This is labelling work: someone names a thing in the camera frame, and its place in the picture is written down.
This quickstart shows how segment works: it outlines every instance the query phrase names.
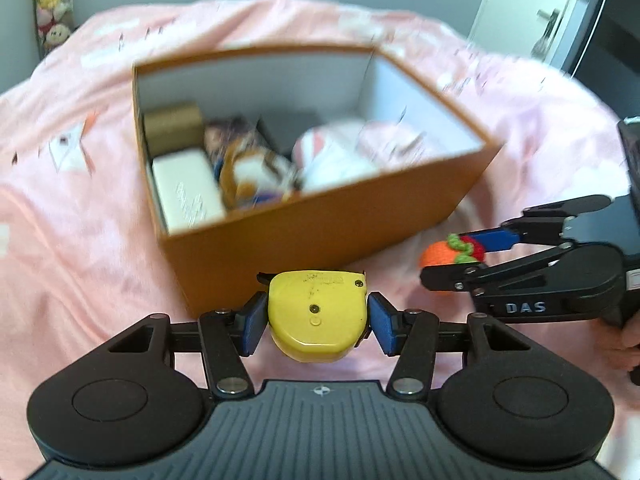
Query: pink bedsheet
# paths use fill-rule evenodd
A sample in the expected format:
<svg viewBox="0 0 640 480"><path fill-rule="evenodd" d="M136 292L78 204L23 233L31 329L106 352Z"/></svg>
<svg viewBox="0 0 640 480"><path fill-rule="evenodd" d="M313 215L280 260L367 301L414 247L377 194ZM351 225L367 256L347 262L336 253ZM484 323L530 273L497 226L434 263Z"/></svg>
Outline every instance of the pink bedsheet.
<svg viewBox="0 0 640 480"><path fill-rule="evenodd" d="M449 232L495 226L527 205L626 193L616 118L592 94L532 60L485 54L435 20L314 0L207 0L95 16L30 80L0 97L3 480L24 478L42 462L25 416L37 384L151 312L186 320L146 210L134 145L132 63L269 38L381 43L506 141L447 222L353 266L366 269L369 290L382 291L399 308L465 319L464 294L442 298L418 282L418 255ZM49 141L87 118L81 145L87 169L57 171ZM607 385L616 421L600 461L637 480L640 390L604 364L587 324L522 330ZM394 362L371 337L335 364L297 364L265 335L246 365L260 384L265 378L386 381ZM195 356L178 356L177 367L203 383ZM459 367L460 356L439 358L435 383Z"/></svg>

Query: orange box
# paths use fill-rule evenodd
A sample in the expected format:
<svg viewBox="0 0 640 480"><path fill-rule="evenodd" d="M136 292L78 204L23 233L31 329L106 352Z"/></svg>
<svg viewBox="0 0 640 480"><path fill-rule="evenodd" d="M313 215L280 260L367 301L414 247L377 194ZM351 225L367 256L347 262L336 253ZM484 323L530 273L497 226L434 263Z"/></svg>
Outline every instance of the orange box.
<svg viewBox="0 0 640 480"><path fill-rule="evenodd" d="M332 269L446 219L500 150L473 119L411 66L373 46L262 44L161 59L134 68L140 166L162 247L194 317L241 308L258 272ZM437 134L439 160L287 202L233 211L169 235L154 189L143 115L195 102L206 120L266 110L324 120L402 120Z"/></svg>

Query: screw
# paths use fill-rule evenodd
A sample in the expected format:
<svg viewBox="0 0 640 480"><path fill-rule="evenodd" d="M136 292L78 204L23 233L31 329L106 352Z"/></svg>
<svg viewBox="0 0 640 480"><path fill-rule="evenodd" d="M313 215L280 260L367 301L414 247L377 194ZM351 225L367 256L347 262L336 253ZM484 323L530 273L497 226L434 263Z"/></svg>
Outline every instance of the screw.
<svg viewBox="0 0 640 480"><path fill-rule="evenodd" d="M224 379L220 379L218 384L216 384L216 388L224 393L229 395L237 395L245 392L249 387L249 383L240 377L226 377Z"/></svg>
<svg viewBox="0 0 640 480"><path fill-rule="evenodd" d="M400 395L413 395L420 393L424 388L424 384L418 379L403 377L402 379L396 379L392 387Z"/></svg>

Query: crosshair logo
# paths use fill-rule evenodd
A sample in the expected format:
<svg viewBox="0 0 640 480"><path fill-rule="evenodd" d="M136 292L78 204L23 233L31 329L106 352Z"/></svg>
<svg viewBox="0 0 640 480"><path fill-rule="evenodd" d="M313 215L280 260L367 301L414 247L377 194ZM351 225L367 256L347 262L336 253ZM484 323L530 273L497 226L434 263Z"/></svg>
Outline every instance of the crosshair logo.
<svg viewBox="0 0 640 480"><path fill-rule="evenodd" d="M324 386L324 384L321 384L320 386L316 386L313 389L313 393L319 395L320 397L324 397L325 395L331 393L331 389L328 386Z"/></svg>

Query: white cabinet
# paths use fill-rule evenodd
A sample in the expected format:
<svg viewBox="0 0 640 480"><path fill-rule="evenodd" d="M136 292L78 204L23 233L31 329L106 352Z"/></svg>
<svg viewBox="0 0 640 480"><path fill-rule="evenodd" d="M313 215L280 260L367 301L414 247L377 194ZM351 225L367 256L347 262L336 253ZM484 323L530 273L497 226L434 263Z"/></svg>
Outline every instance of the white cabinet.
<svg viewBox="0 0 640 480"><path fill-rule="evenodd" d="M39 61L33 0L0 0L0 93L27 79Z"/></svg>

